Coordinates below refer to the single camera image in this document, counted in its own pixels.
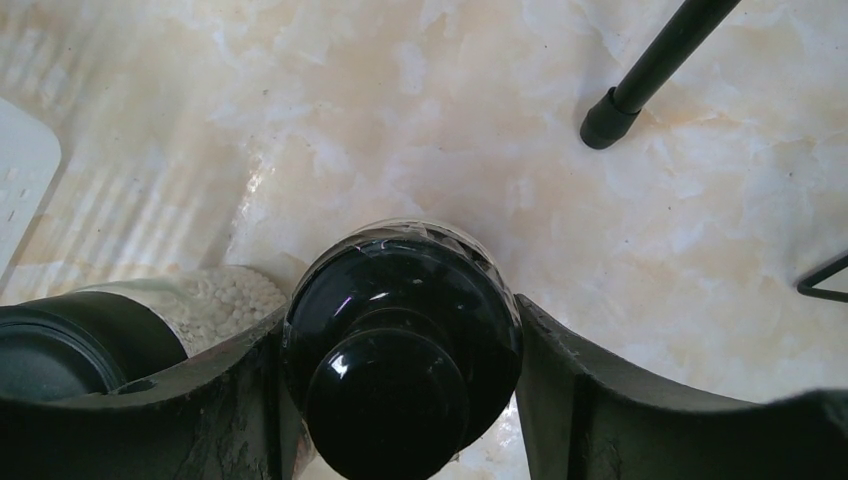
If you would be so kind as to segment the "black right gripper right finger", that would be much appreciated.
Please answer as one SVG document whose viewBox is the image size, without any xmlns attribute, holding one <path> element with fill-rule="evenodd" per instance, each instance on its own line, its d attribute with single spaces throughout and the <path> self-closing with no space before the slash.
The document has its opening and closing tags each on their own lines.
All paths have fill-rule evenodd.
<svg viewBox="0 0 848 480">
<path fill-rule="evenodd" d="M 525 296 L 517 404 L 534 479 L 843 479 L 847 394 L 752 403 L 639 367 Z"/>
</svg>

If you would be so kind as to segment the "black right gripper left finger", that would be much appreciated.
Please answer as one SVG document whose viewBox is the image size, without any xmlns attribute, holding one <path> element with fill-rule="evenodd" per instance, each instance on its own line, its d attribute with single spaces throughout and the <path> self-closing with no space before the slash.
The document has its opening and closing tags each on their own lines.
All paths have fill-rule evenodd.
<svg viewBox="0 0 848 480">
<path fill-rule="evenodd" d="M 286 391 L 283 310 L 106 394 L 1 403 L 5 479 L 296 479 L 312 459 Z"/>
</svg>

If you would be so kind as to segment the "black-lid jar white beads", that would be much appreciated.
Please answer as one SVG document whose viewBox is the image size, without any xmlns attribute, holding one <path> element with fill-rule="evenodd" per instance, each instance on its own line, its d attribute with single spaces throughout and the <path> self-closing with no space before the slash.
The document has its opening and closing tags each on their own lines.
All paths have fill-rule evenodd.
<svg viewBox="0 0 848 480">
<path fill-rule="evenodd" d="M 1 309 L 1 395 L 114 391 L 256 326 L 287 297 L 243 266 L 89 285 Z"/>
</svg>

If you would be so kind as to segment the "shiny black-lid spice jar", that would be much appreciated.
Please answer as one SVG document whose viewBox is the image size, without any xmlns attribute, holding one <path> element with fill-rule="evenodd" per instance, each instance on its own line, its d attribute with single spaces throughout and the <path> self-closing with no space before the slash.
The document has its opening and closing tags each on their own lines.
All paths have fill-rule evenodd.
<svg viewBox="0 0 848 480">
<path fill-rule="evenodd" d="M 516 300 L 452 225 L 362 227 L 308 268 L 285 316 L 282 372 L 326 463 L 347 479 L 427 479 L 492 426 L 517 386 Z"/>
</svg>

